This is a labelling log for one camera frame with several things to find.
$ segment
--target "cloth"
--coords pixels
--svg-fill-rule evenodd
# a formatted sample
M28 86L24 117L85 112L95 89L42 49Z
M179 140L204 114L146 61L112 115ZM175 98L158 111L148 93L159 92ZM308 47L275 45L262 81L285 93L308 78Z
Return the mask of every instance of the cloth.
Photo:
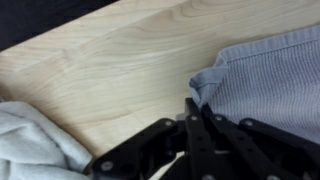
M320 26L226 48L190 79L199 108L254 118L320 144Z
M0 180L88 180L92 156L23 102L0 103Z

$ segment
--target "folded clothing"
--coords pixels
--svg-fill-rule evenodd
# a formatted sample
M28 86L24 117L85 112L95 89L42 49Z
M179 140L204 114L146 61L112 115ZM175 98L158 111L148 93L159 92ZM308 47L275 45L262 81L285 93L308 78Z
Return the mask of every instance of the folded clothing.
M320 144L320 26L226 48L189 86L199 108Z
M0 103L0 180L88 180L91 154L35 108Z

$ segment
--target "white towel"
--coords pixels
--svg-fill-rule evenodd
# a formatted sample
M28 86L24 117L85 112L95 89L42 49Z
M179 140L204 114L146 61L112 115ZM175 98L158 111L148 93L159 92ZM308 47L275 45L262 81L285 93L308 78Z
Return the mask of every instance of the white towel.
M90 153L23 102L0 103L0 180L88 180Z

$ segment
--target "screw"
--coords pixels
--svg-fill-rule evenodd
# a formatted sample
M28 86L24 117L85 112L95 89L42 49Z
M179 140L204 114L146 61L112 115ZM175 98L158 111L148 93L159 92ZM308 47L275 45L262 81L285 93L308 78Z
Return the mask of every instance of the screw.
M110 171L113 168L113 163L111 161L106 161L101 164L102 171Z
M252 121L246 121L246 122L244 122L247 126L252 126L253 125L253 122Z
M198 120L197 116L191 116L191 120L196 121Z
M212 175L207 174L202 177L201 180L216 180Z
M267 177L267 180L281 180L278 176L275 176L275 175L269 175Z
M167 126L171 126L172 125L172 121L166 121L166 125Z
M167 152L167 155L169 155L169 156L174 156L174 153L173 153L172 151L168 151L168 152Z
M215 119L216 119L217 121L221 121L221 120L222 120L222 117L221 117L221 116L216 116Z

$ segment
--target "wood grain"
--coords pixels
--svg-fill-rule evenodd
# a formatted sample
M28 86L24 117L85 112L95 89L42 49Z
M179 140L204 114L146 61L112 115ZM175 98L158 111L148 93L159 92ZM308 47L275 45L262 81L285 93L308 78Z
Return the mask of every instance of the wood grain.
M316 0L122 0L0 53L0 93L95 156L183 112L222 48L320 21Z

